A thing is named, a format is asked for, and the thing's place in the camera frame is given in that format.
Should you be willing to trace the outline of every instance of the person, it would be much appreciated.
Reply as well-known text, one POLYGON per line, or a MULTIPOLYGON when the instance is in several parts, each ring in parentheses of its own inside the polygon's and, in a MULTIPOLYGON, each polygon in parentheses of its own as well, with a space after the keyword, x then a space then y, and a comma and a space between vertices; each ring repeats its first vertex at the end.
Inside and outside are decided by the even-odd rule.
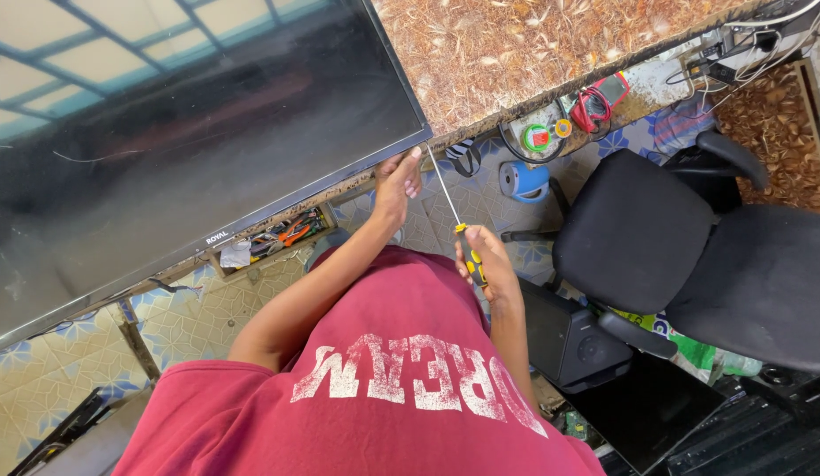
POLYGON ((603 474, 537 414, 503 244, 457 260, 387 245, 421 190, 418 147, 375 172, 371 218, 266 303, 228 360, 166 369, 113 474, 603 474))

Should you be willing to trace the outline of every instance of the strap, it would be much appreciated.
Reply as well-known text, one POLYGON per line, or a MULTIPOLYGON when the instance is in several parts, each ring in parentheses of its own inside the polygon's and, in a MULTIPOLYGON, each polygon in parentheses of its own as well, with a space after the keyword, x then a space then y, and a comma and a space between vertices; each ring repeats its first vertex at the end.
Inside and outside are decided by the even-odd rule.
POLYGON ((463 177, 471 177, 480 170, 480 151, 478 150, 478 146, 474 145, 473 139, 466 139, 453 146, 448 146, 446 149, 446 158, 448 158, 448 161, 451 162, 451 165, 454 166, 458 174, 463 177), (461 157, 468 158, 468 170, 463 166, 460 160, 461 157))

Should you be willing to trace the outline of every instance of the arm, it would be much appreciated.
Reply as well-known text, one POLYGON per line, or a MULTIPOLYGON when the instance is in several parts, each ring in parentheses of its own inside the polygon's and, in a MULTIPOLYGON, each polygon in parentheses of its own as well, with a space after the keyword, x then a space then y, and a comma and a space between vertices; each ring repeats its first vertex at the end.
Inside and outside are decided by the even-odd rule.
MULTIPOLYGON (((533 395, 528 371, 528 330, 524 321, 524 300, 507 250, 495 234, 480 225, 468 227, 466 241, 480 255, 480 260, 484 263, 484 275, 489 283, 489 286, 484 287, 484 296, 489 301, 492 314, 489 339, 501 355, 501 362, 519 391, 528 399, 534 411, 538 412, 540 406, 536 395, 533 395)), ((466 278, 471 285, 472 278, 466 269, 459 241, 455 247, 460 276, 466 278)))
POLYGON ((316 269, 267 302, 236 337, 228 360, 251 362, 275 372, 307 342, 316 324, 378 256, 406 219, 407 197, 421 178, 414 147, 379 165, 372 217, 316 269))

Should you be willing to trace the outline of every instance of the yellow screwdriver handle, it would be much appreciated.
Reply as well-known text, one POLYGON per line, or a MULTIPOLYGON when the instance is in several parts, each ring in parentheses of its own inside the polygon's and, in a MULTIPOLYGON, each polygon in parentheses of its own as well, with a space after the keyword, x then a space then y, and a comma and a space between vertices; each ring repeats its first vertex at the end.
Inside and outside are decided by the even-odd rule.
POLYGON ((458 238, 460 239, 460 249, 462 249, 463 257, 466 259, 468 274, 472 276, 474 284, 480 287, 487 286, 486 276, 484 276, 484 265, 480 262, 480 256, 474 252, 466 241, 466 223, 458 224, 454 230, 458 233, 458 238))

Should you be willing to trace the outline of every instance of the black office chair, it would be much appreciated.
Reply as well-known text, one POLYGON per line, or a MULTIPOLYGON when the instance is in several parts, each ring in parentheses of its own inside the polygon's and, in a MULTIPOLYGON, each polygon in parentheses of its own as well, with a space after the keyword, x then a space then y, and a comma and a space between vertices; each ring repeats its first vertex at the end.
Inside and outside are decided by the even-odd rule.
POLYGON ((677 175, 743 175, 762 189, 767 174, 715 132, 697 145, 721 164, 672 170, 617 151, 595 168, 559 232, 513 231, 502 241, 554 240, 550 286, 565 279, 584 292, 603 311, 599 326, 631 346, 666 358, 676 350, 610 308, 665 310, 697 341, 820 373, 820 214, 746 205, 717 216, 677 175))

